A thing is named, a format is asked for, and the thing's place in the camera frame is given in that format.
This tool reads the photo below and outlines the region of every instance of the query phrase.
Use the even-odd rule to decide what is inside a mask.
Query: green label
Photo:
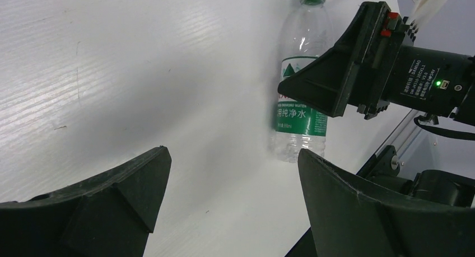
[[[282,61],[281,81],[306,67],[316,57],[292,57]],[[279,95],[277,104],[278,132],[317,135],[327,135],[327,116],[286,96]]]

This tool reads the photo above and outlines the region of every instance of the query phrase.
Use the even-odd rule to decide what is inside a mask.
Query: table surface
[[[363,1],[328,0],[339,37]],[[278,36],[298,0],[0,0],[0,202],[167,146],[145,256],[284,256],[309,227],[296,165],[268,151]],[[408,113],[328,123],[356,172]]]

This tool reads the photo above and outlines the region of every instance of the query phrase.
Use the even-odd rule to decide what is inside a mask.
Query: bottle neck
[[[300,0],[300,4],[305,7],[323,7],[325,0]]]

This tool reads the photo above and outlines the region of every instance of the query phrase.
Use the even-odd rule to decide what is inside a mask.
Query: clear plastic bottle
[[[332,24],[325,0],[300,0],[284,23],[281,36],[281,80],[325,53],[332,45]],[[327,117],[304,104],[279,95],[274,150],[277,158],[296,162],[307,148],[324,156]]]

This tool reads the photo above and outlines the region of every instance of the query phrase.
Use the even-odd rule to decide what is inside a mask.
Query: red clip
[[[388,14],[389,19],[397,19],[399,14],[397,12],[390,12]]]
[[[388,30],[388,29],[385,29],[385,30],[381,31],[381,36],[383,36],[383,37],[391,37],[391,31]]]

